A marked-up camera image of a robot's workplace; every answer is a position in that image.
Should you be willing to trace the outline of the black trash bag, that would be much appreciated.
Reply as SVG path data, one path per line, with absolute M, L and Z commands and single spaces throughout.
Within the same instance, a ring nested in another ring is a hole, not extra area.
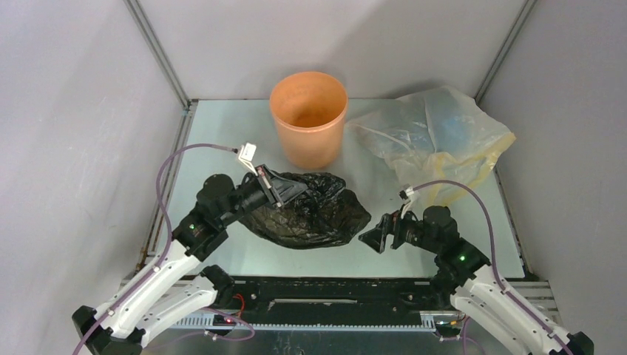
M 348 244 L 371 214 L 341 177 L 328 172 L 282 172 L 308 190 L 280 209 L 260 207 L 239 219 L 250 232 L 288 249 L 320 249 Z

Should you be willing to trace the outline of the orange plastic trash bin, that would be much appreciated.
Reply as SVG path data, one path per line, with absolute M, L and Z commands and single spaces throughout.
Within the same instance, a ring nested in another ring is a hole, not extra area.
M 273 88 L 269 105 L 290 163 L 321 169 L 338 157 L 349 106 L 338 79 L 316 71 L 289 75 Z

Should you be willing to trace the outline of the translucent yellowish plastic bag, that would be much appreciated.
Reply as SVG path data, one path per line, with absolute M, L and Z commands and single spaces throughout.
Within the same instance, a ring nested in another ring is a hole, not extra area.
M 441 183 L 422 189 L 418 204 L 449 205 L 481 184 L 514 133 L 461 91 L 442 86 L 387 101 L 348 121 L 360 142 L 394 171 L 400 185 Z

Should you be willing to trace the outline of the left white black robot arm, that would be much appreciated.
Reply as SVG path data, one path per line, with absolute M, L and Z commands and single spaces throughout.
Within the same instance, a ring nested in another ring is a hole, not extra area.
M 207 178 L 168 246 L 110 300 L 74 312 L 72 321 L 81 344 L 91 354 L 140 354 L 188 314 L 210 305 L 230 305 L 234 280 L 217 265 L 205 267 L 182 291 L 170 296 L 166 292 L 227 239 L 229 225 L 261 207 L 280 208 L 307 189 L 305 183 L 264 165 L 245 174 L 238 186 L 228 175 Z

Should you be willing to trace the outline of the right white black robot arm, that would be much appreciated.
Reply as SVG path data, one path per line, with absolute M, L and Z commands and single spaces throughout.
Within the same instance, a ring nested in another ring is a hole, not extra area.
M 434 306 L 466 314 L 512 354 L 593 354 L 588 336 L 550 320 L 493 270 L 488 257 L 460 236 L 447 207 L 431 206 L 420 220 L 412 212 L 384 214 L 359 240 L 381 254 L 389 236 L 393 249 L 408 243 L 434 253 Z

